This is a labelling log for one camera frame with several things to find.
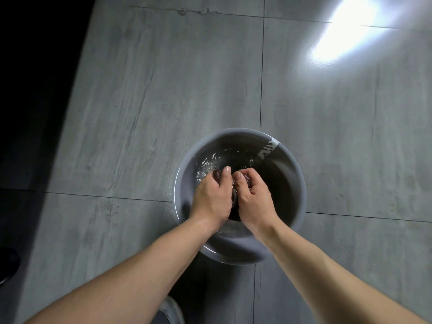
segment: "sneaker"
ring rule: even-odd
[[[151,324],[185,324],[179,305],[169,295],[162,301]]]

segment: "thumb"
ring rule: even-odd
[[[246,179],[243,174],[241,174],[239,171],[236,171],[234,173],[234,178],[235,178],[235,189],[237,190],[237,195],[240,198],[251,193],[249,191],[248,183],[246,182]]]
[[[232,175],[231,175],[231,167],[226,166],[222,173],[220,173],[220,184],[219,186],[222,189],[232,189]]]

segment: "black object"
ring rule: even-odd
[[[12,248],[0,248],[0,286],[18,271],[21,259]]]

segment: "person's right hand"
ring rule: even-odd
[[[251,190],[244,175],[251,178]],[[241,221],[262,242],[263,235],[279,217],[274,209],[271,193],[261,176],[253,168],[234,173]]]

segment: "tile floor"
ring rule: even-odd
[[[16,309],[0,290],[3,319],[23,322],[173,228],[183,154],[241,126],[299,162],[300,234],[432,321],[431,11],[432,0],[96,0],[46,192],[32,190],[34,148],[0,164],[0,229],[40,208]],[[314,322],[274,259],[198,255],[172,294],[188,323]]]

